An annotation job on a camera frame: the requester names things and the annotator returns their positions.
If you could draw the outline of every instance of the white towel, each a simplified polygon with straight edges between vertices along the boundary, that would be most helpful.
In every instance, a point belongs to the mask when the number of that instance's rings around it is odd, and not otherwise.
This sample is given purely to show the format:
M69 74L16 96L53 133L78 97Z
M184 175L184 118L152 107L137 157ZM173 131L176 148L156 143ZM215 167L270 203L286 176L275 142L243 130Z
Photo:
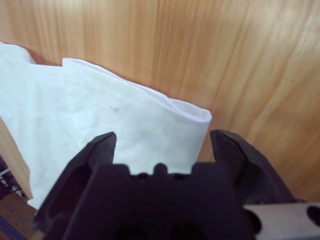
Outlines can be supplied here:
M36 209L69 160L110 131L117 136L113 162L132 174L152 174L157 163L189 173L212 118L83 60L33 64L15 45L0 44L0 72L0 116L30 169L28 203Z

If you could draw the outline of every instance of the wood grain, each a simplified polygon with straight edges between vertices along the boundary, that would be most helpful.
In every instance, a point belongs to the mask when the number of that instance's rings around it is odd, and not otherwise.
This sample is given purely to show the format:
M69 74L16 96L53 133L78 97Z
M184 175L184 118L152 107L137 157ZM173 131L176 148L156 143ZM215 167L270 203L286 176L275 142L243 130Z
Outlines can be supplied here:
M29 184L30 171L22 158L14 139L11 137L4 121L0 117L0 154L15 180L23 189L25 195L32 199Z
M0 0L0 40L209 109L320 200L319 0ZM212 161L209 138L200 161Z

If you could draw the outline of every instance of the wooden table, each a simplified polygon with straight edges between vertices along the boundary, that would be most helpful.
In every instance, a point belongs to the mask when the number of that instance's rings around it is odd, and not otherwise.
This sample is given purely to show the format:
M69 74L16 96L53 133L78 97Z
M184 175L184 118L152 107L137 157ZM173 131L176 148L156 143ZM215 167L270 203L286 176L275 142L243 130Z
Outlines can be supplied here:
M0 0L0 40L209 109L210 130L240 134L297 198L319 201L319 11L319 0ZM199 161L213 161L208 137Z

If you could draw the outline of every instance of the white cloth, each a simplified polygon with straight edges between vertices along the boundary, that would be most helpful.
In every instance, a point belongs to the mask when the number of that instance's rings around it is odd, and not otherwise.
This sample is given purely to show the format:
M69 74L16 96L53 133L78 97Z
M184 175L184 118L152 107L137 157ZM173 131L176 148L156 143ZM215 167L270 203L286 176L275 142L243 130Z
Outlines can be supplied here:
M117 136L113 162L132 174L152 174L157 163L189 173L212 118L83 60L33 64L16 45L0 44L0 72L0 116L30 169L28 203L36 209L69 160L110 131Z

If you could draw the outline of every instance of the cardboard box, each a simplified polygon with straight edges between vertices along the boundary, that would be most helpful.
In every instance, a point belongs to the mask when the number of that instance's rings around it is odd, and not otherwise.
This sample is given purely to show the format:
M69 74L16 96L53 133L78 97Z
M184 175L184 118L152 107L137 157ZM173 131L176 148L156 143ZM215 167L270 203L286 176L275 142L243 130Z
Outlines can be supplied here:
M33 224L36 210L23 198L11 193L0 200L0 239L1 240L40 240Z

